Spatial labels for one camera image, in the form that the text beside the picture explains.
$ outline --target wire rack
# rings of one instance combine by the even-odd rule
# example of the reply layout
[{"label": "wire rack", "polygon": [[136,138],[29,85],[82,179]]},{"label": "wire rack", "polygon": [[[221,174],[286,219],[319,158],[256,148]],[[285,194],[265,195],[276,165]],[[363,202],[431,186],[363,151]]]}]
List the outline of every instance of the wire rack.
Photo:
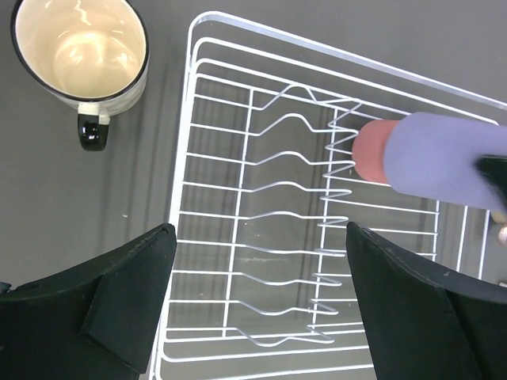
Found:
[{"label": "wire rack", "polygon": [[[196,37],[206,24],[219,37],[204,29]],[[323,55],[379,81],[279,55],[280,44],[297,57]],[[382,84],[376,73],[413,92]],[[361,180],[352,141],[370,120],[416,110],[495,123],[437,102],[424,88],[505,107],[224,13],[192,23],[170,209],[178,255],[151,378],[346,378],[357,371],[375,378],[345,257],[345,224],[362,222],[438,260],[443,205]],[[461,210],[458,269],[469,212]],[[489,213],[482,217],[479,277]]]}]

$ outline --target purple object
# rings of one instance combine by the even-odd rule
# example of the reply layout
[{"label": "purple object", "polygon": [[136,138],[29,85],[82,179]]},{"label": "purple object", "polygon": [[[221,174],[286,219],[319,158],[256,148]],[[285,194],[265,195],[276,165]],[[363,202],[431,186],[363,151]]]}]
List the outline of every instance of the purple object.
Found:
[{"label": "purple object", "polygon": [[475,171],[474,162],[484,154],[507,156],[507,127],[418,112],[391,133],[383,167],[397,192],[505,211]]}]

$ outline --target gray surface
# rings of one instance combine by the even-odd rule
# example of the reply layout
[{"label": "gray surface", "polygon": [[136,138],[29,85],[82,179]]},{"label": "gray surface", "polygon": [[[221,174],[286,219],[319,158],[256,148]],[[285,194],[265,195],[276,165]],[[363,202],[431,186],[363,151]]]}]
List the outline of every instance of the gray surface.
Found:
[{"label": "gray surface", "polygon": [[[108,149],[89,154],[78,145],[75,113],[41,89],[17,61],[8,31],[13,3],[0,3],[0,278],[15,285],[69,268],[166,220],[186,34],[190,21],[205,10],[247,17],[505,99],[507,47],[498,26],[504,24],[507,4],[500,0],[322,0],[318,5],[132,0],[151,39],[147,91],[131,111],[113,120]],[[500,112],[490,115],[507,123]],[[460,212],[445,219],[448,228],[459,230]],[[464,260],[471,273],[481,223],[474,220],[472,226]],[[452,264],[455,252],[445,246],[441,260]],[[492,242],[485,279],[494,282],[506,273],[507,254]],[[232,364],[231,374],[241,365]]]}]

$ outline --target white mug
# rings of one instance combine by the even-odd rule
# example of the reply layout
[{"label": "white mug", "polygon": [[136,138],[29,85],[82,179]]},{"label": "white mug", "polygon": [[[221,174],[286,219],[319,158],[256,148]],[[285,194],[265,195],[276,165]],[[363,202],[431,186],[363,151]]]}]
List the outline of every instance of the white mug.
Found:
[{"label": "white mug", "polygon": [[78,110],[86,150],[103,150],[109,117],[141,97],[147,31],[126,0],[18,0],[11,18],[17,56],[48,91]]}]

